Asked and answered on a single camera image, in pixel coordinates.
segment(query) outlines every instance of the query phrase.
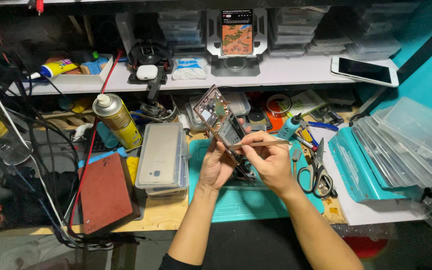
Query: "red sanding block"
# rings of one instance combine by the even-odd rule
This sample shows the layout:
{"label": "red sanding block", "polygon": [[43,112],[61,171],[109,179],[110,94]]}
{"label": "red sanding block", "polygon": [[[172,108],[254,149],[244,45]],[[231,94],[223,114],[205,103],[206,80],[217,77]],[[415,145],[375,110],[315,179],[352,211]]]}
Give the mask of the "red sanding block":
{"label": "red sanding block", "polygon": [[84,233],[109,232],[141,216],[126,160],[118,153],[88,165],[81,187]]}

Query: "smartphone screen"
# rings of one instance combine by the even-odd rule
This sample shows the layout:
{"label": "smartphone screen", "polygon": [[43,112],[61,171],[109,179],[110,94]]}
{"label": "smartphone screen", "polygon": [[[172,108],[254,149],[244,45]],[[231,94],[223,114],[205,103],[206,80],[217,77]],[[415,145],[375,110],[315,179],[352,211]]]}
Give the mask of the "smartphone screen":
{"label": "smartphone screen", "polygon": [[221,53],[250,55],[253,53],[253,10],[221,11]]}
{"label": "smartphone screen", "polygon": [[389,68],[346,58],[339,58],[339,72],[384,83],[391,83]]}

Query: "stacked plastic boxes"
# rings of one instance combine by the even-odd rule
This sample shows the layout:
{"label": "stacked plastic boxes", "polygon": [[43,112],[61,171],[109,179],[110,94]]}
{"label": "stacked plastic boxes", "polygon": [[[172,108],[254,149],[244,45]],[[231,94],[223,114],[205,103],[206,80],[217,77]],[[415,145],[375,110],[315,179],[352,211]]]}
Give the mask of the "stacked plastic boxes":
{"label": "stacked plastic boxes", "polygon": [[[193,96],[189,99],[189,102],[185,104],[186,113],[189,116],[192,130],[207,130],[207,127],[203,121],[195,114],[195,111],[193,110],[201,97],[202,95]],[[251,110],[251,105],[242,92],[224,94],[224,99],[229,103],[229,107],[236,116],[247,114]]]}
{"label": "stacked plastic boxes", "polygon": [[381,187],[432,187],[431,109],[402,97],[356,121],[353,133],[383,176]]}
{"label": "stacked plastic boxes", "polygon": [[314,32],[314,38],[311,43],[306,45],[306,55],[338,55],[345,50],[344,45],[352,42],[334,20],[333,16],[326,14]]}
{"label": "stacked plastic boxes", "polygon": [[270,11],[269,58],[299,58],[311,42],[319,22],[328,12],[324,7],[286,7]]}
{"label": "stacked plastic boxes", "polygon": [[401,47],[392,33],[404,25],[419,3],[359,5],[338,16],[353,40],[347,55],[357,61],[386,60]]}
{"label": "stacked plastic boxes", "polygon": [[144,131],[135,186],[145,189],[152,199],[185,198],[189,187],[188,158],[182,123],[148,124]]}
{"label": "stacked plastic boxes", "polygon": [[201,11],[161,12],[158,23],[174,55],[194,56],[206,52]]}

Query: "black shirt sleeve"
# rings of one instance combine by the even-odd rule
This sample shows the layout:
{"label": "black shirt sleeve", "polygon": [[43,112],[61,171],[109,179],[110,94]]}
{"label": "black shirt sleeve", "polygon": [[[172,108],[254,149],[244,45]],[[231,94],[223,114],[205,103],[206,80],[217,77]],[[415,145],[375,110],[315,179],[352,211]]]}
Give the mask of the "black shirt sleeve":
{"label": "black shirt sleeve", "polygon": [[202,267],[202,265],[192,265],[175,260],[166,253],[163,256],[159,270],[201,270]]}

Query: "forearm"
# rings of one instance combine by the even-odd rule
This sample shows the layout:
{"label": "forearm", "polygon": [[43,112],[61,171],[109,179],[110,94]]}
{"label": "forearm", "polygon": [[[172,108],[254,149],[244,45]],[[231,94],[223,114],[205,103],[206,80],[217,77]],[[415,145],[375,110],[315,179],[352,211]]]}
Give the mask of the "forearm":
{"label": "forearm", "polygon": [[209,227],[218,191],[198,184],[168,254],[175,260],[201,265],[208,243]]}
{"label": "forearm", "polygon": [[289,212],[299,244],[314,269],[363,269],[356,254],[331,228],[297,184],[281,199]]}

